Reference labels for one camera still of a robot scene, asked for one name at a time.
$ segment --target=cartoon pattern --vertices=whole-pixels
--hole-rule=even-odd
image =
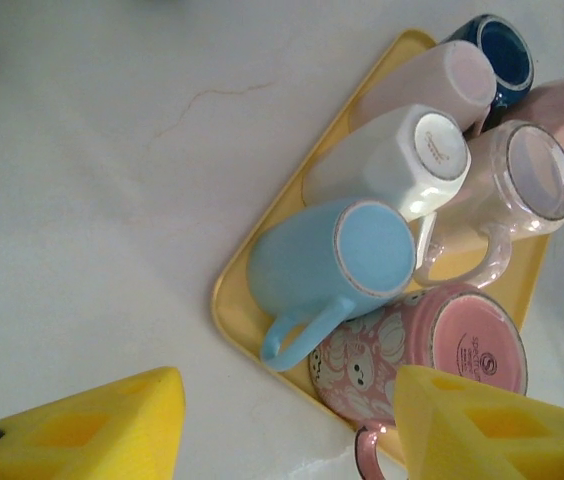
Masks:
[[[408,319],[424,295],[407,294],[342,323],[311,352],[313,384],[333,411],[351,420],[393,421],[395,377],[407,362]]]

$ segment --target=yellow tray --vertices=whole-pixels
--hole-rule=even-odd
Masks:
[[[218,278],[213,291],[211,306],[215,324],[230,343],[258,364],[262,365],[259,359],[259,350],[273,319],[257,307],[251,298],[247,285],[246,264],[255,240],[264,230],[304,208],[301,198],[304,173],[308,171],[320,153],[348,135],[348,113],[357,98],[367,92],[390,71],[415,55],[435,46],[435,44],[435,40],[429,35],[415,29],[406,30],[397,37],[351,95],[344,108],[337,114],[335,120],[311,149]],[[509,312],[518,327],[521,327],[524,322],[547,244],[548,236],[516,242],[513,248],[513,257],[506,273],[485,289]],[[436,277],[438,275],[451,277],[467,271],[477,265],[483,253],[483,251],[477,251],[443,257],[437,262],[440,265],[436,265]],[[409,290],[418,288],[415,283],[409,286]],[[304,360],[292,370],[281,373],[271,371],[271,374],[294,388],[322,411],[345,421],[319,401],[309,377],[307,360]],[[404,465],[402,447],[396,431],[389,431],[383,435],[380,440],[380,447],[391,458]]]

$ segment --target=crack in countertop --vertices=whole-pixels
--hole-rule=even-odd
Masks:
[[[151,143],[153,143],[155,140],[159,139],[164,134],[176,129],[180,125],[180,123],[182,123],[182,120],[184,120],[184,117],[189,112],[189,110],[191,110],[191,108],[193,107],[195,102],[197,102],[200,98],[204,97],[205,95],[209,95],[209,94],[215,94],[215,95],[244,95],[245,93],[253,92],[255,90],[262,90],[264,88],[270,87],[274,83],[275,83],[275,81],[270,81],[270,82],[267,82],[267,83],[251,85],[250,87],[246,87],[245,89],[242,89],[242,90],[220,90],[220,89],[216,89],[216,88],[209,88],[207,90],[203,90],[201,92],[196,93],[193,96],[193,98],[191,98],[191,100],[189,100],[189,103],[187,104],[187,106],[184,107],[184,110],[182,110],[182,113],[180,114],[180,116],[178,117],[177,121],[174,124],[168,126],[167,128],[165,128],[163,130],[160,130],[155,135],[153,135],[153,138],[151,139],[151,141],[147,145],[147,149],[151,147]]]

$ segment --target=white surface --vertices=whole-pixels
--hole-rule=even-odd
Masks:
[[[226,344],[210,291],[401,29],[492,11],[564,76],[564,0],[434,3],[0,2],[0,417],[176,365],[178,479],[355,478],[353,434]],[[523,337],[564,405],[564,229]]]

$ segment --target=mug handle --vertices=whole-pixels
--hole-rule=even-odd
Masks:
[[[484,124],[486,123],[486,119],[489,117],[489,113],[491,113],[491,105],[484,109],[482,116],[473,124],[471,133],[468,134],[469,139],[479,136],[484,131]]]
[[[438,218],[437,212],[431,212],[418,219],[418,241],[415,246],[415,268],[418,269],[424,263],[424,259],[429,251],[431,235],[435,227],[435,220]]]
[[[355,465],[362,480],[384,480],[378,463],[378,438],[386,427],[379,422],[370,422],[355,434]]]
[[[277,372],[293,368],[335,330],[335,327],[345,321],[354,309],[355,303],[348,298],[335,297],[310,321],[291,345],[280,352],[282,342],[287,335],[304,321],[301,310],[283,313],[275,319],[266,332],[260,349],[260,360]]]
[[[469,283],[482,288],[496,281],[509,266],[513,245],[509,229],[500,223],[486,223],[479,229],[480,236],[487,237],[488,248],[482,261],[472,270],[446,280],[431,280],[430,273],[435,262],[444,252],[444,247],[429,244],[422,265],[413,275],[415,281],[422,287],[434,287],[444,283]]]

